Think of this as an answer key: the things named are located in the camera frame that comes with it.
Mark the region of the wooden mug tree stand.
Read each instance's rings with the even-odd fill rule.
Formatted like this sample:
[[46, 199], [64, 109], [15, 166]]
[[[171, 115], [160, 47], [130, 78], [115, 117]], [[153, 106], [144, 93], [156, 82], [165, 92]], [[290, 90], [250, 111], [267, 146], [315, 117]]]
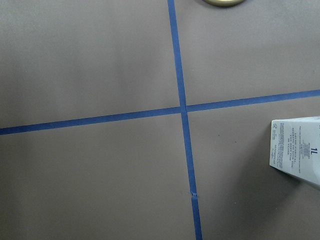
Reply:
[[204, 2], [216, 7], [233, 7], [243, 3], [245, 0], [203, 0]]

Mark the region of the blue white milk carton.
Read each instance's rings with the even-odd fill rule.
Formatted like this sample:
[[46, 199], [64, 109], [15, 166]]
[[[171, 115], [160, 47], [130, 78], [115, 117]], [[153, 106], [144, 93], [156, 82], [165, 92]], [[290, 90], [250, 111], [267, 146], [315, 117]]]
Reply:
[[320, 188], [320, 117], [271, 121], [269, 165]]

